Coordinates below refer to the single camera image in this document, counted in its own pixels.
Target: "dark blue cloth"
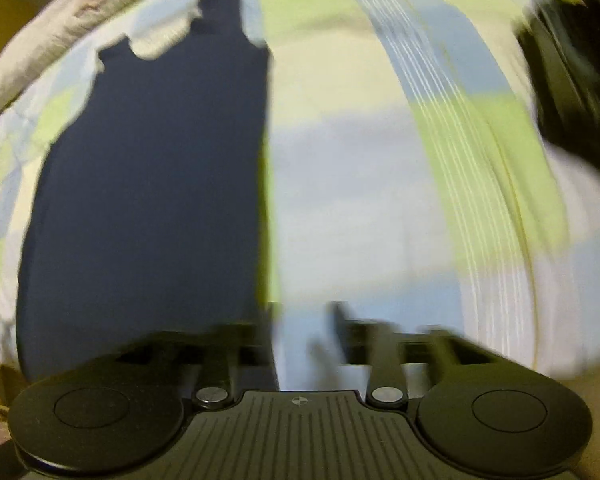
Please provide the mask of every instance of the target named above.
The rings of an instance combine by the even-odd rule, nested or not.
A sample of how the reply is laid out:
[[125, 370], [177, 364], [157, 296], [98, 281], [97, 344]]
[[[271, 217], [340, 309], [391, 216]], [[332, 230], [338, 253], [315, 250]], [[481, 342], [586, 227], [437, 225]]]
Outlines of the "dark blue cloth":
[[40, 176], [20, 266], [18, 354], [38, 380], [158, 330], [254, 314], [269, 51], [240, 0], [157, 60], [100, 53]]

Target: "metal screw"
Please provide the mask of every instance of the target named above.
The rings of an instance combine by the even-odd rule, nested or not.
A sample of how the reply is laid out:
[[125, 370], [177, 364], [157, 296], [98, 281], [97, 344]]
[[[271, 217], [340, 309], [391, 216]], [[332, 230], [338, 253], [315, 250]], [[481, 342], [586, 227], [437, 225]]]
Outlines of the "metal screw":
[[398, 388], [382, 386], [373, 390], [371, 396], [378, 402], [398, 402], [402, 398], [402, 392]]
[[206, 388], [202, 388], [198, 390], [196, 393], [196, 397], [201, 402], [205, 404], [212, 404], [214, 402], [221, 402], [225, 400], [229, 394], [224, 388], [219, 388], [217, 386], [207, 386]]

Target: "black fabric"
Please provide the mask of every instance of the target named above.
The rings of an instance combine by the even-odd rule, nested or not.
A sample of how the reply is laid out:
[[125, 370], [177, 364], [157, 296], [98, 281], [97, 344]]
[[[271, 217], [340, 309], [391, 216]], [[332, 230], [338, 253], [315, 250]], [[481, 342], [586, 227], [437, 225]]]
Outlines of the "black fabric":
[[518, 39], [540, 133], [600, 170], [600, 6], [545, 2]]
[[158, 330], [254, 315], [269, 51], [240, 0], [202, 0], [157, 60], [123, 41], [44, 163], [26, 235], [18, 354], [29, 380]]

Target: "bedsheet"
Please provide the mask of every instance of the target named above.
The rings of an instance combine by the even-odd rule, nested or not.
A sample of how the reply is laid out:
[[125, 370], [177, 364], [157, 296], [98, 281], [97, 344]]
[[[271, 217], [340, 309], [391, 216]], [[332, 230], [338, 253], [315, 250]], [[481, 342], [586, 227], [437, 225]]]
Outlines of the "bedsheet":
[[[89, 97], [97, 51], [126, 35], [159, 56], [196, 1], [143, 0], [0, 116], [0, 361], [17, 366], [40, 168]], [[600, 176], [534, 126], [513, 33], [531, 1], [242, 0], [246, 35], [273, 57], [268, 295], [282, 304], [282, 388], [364, 389], [363, 370], [338, 366], [329, 300], [405, 331], [450, 327], [547, 374], [600, 358]]]

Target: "white stripes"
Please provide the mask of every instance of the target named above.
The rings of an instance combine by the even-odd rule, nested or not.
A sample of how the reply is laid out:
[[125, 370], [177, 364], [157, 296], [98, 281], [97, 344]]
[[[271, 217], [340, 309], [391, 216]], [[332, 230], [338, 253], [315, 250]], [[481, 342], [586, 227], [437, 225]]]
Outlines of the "white stripes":
[[[489, 161], [484, 150], [481, 149], [482, 141], [474, 124], [475, 118], [469, 112], [469, 103], [438, 63], [425, 32], [413, 23], [397, 0], [359, 1], [371, 19], [381, 26], [388, 47], [398, 63], [395, 69], [400, 71], [411, 86], [411, 91], [416, 95], [416, 102], [420, 105], [427, 121], [428, 134], [434, 136], [433, 146], [441, 163], [445, 185], [460, 231], [462, 247], [467, 257], [468, 279], [472, 292], [471, 314], [474, 319], [466, 320], [466, 325], [469, 328], [474, 324], [475, 330], [475, 333], [470, 335], [492, 348], [497, 348], [507, 355], [513, 354], [512, 356], [515, 357], [520, 354], [518, 348], [523, 339], [528, 340], [525, 333], [534, 329], [533, 326], [525, 325], [529, 315], [528, 312], [522, 312], [524, 277], [521, 274], [524, 273], [524, 269], [519, 264], [521, 251], [516, 240], [515, 225], [512, 225], [510, 216], [506, 214], [507, 204], [500, 192], [495, 174], [489, 171], [488, 180], [478, 174], [480, 162], [484, 165]], [[417, 38], [415, 41], [408, 39], [414, 36]], [[451, 103], [452, 98], [457, 103], [456, 107]], [[430, 109], [435, 111], [435, 116], [430, 115], [428, 111]], [[454, 128], [457, 136], [453, 139], [443, 138], [438, 134], [437, 125], [447, 129]], [[462, 151], [462, 156], [468, 164], [462, 163], [458, 149]], [[473, 193], [470, 176], [474, 182], [479, 183], [480, 188], [476, 190], [479, 199]], [[488, 235], [480, 229], [480, 226], [469, 225], [465, 215], [465, 212], [469, 212], [476, 218], [480, 206], [487, 215], [488, 231], [496, 242], [498, 254], [498, 290], [490, 290], [486, 296], [481, 288], [482, 284], [494, 283], [494, 281], [487, 276], [484, 278], [480, 276], [477, 255], [480, 255], [482, 262], [487, 261]], [[500, 229], [502, 226], [509, 226], [504, 237], [501, 236], [499, 225]], [[475, 229], [478, 230], [475, 235], [472, 235], [472, 230]], [[474, 239], [478, 241], [476, 248], [471, 244], [471, 240]], [[486, 298], [498, 298], [499, 305], [490, 307], [482, 303]]]

